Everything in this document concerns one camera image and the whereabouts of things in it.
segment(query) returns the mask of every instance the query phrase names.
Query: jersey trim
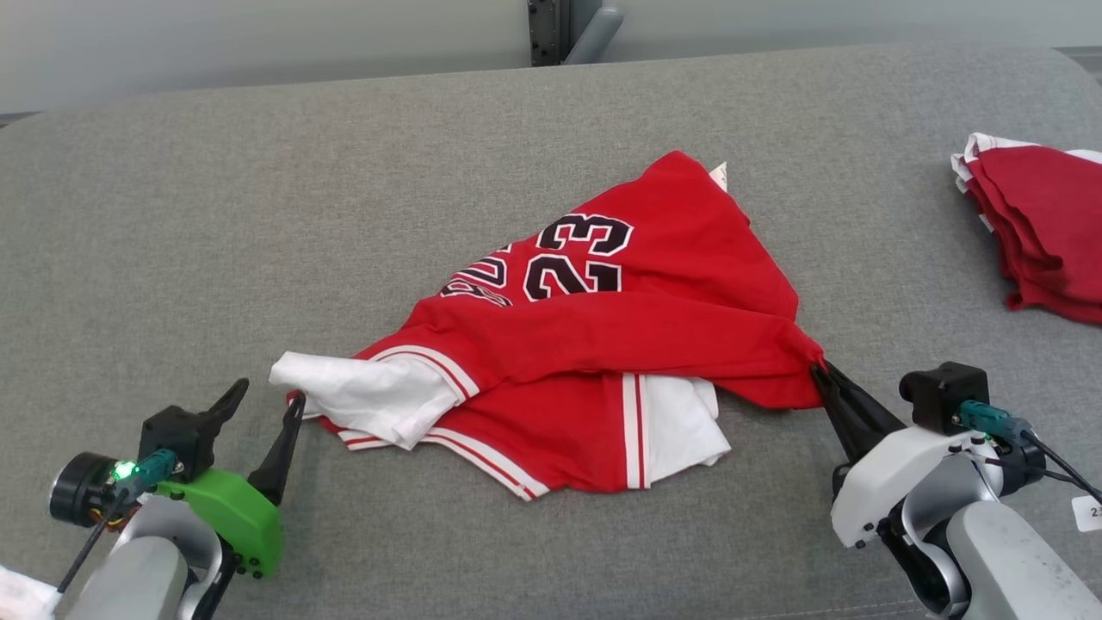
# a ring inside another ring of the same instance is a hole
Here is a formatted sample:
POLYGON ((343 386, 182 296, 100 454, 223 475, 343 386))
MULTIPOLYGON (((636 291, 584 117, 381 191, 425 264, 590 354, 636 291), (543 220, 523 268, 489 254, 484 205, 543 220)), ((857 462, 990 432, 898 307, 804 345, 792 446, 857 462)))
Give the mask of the jersey trim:
POLYGON ((647 429, 644 425, 642 385, 639 376, 624 374, 624 455, 628 489, 649 489, 647 429))
POLYGON ((454 360, 444 356, 440 351, 429 349, 428 347, 417 347, 414 345, 404 345, 401 347, 391 347, 386 351, 380 351, 375 355, 369 362, 385 362, 391 358, 396 357, 412 358, 419 362, 429 362, 430 368, 436 369, 440 376, 444 379, 447 385, 455 391, 455 394, 460 395, 464 401, 478 394, 478 385, 471 379, 471 376, 466 373, 454 360))
POLYGON ((549 491, 545 485, 532 478, 508 457, 473 437, 446 428, 432 428, 421 443, 444 446, 490 475, 526 502, 549 491))
POLYGON ((367 448, 381 448, 383 446, 393 446, 393 444, 379 439, 378 437, 369 433, 364 433, 361 431, 353 431, 350 428, 344 428, 337 426, 333 424, 333 421, 331 421, 325 416, 318 418, 317 422, 318 424, 322 425, 322 428, 339 437, 341 440, 344 442, 345 446, 349 450, 364 450, 367 448))

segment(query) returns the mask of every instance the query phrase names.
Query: red jersey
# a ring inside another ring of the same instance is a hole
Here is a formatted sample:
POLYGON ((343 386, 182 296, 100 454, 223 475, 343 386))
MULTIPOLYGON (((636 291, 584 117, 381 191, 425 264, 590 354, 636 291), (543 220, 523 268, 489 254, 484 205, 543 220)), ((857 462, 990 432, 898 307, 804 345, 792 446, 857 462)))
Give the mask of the red jersey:
POLYGON ((353 449, 441 444, 525 499, 646 488, 730 448, 691 378, 820 405, 797 303, 737 204, 673 152, 461 269, 353 360, 288 355, 272 379, 353 449))

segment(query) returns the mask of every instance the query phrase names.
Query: folded red clothing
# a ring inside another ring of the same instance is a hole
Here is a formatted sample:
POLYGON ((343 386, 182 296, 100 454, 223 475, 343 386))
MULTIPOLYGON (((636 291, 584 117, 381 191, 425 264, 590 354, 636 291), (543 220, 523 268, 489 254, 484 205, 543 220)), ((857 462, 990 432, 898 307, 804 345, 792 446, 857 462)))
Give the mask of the folded red clothing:
POLYGON ((1018 283, 1007 305, 1102 324, 1102 153, 973 134, 954 168, 1018 283))

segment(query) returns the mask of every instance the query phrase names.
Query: gray table surface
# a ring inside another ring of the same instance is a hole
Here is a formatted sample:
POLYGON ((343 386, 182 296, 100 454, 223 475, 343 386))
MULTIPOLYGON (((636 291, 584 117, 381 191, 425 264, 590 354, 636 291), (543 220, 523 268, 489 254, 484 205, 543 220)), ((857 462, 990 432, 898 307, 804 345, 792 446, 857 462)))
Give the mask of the gray table surface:
MULTIPOLYGON (((82 450, 253 388, 218 439, 278 432, 284 351, 344 356, 456 268, 681 149, 731 192, 828 356, 905 414, 911 370, 985 368, 996 403, 1102 480, 1102 331, 1008 313, 953 186, 971 131, 1102 150, 1102 89, 1046 50, 857 47, 190 91, 0 130, 0 564, 56 583, 87 532, 45 493, 82 450)), ((883 546, 828 516, 821 411, 721 400, 733 453, 647 492, 531 504, 439 447, 350 454, 310 425, 278 578, 223 618, 921 618, 883 546)), ((1100 591, 1074 489, 1009 503, 1100 591)), ((107 545, 94 555, 102 557, 107 545)))

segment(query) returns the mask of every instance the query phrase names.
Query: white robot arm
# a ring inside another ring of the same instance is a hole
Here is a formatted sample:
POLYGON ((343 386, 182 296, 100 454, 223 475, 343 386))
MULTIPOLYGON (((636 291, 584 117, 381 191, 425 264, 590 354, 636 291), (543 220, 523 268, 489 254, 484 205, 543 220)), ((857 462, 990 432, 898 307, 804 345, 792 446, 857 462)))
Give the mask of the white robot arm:
POLYGON ((845 546, 883 541, 934 618, 1102 619, 1102 602, 1000 502, 1046 475, 1067 477, 1045 471, 1049 449, 1028 424, 986 405, 983 371, 950 362, 908 374, 900 393, 914 427, 838 369, 813 374, 851 459, 834 472, 831 509, 845 546))

